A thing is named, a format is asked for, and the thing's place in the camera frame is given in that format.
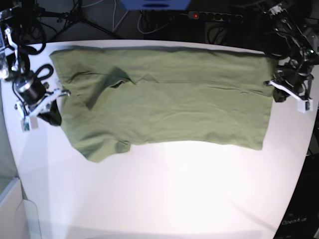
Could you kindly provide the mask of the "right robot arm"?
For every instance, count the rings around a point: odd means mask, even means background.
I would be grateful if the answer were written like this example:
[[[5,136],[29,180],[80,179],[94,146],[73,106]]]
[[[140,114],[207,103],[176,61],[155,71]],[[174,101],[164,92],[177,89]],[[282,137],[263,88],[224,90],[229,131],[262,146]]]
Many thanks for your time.
[[[38,119],[61,126],[57,99],[70,95],[61,87],[49,91],[47,80],[54,73],[49,63],[31,70],[30,56],[42,53],[47,44],[41,17],[66,18],[67,14],[48,12],[35,0],[0,2],[0,78],[11,83],[23,131],[36,128]]]

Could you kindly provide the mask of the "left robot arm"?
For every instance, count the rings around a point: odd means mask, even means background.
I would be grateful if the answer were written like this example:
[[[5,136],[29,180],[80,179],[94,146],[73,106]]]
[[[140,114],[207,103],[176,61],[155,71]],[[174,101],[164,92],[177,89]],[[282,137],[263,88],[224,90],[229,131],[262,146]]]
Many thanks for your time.
[[[275,102],[284,102],[289,96],[297,100],[300,112],[311,111],[313,100],[310,96],[312,70],[319,63],[319,37],[314,30],[301,21],[298,23],[289,14],[288,9],[294,4],[292,0],[266,0],[262,3],[265,13],[273,22],[273,32],[284,38],[290,53],[287,56],[276,56],[277,59],[288,61],[278,65],[272,79],[265,81],[265,86],[273,86]]]

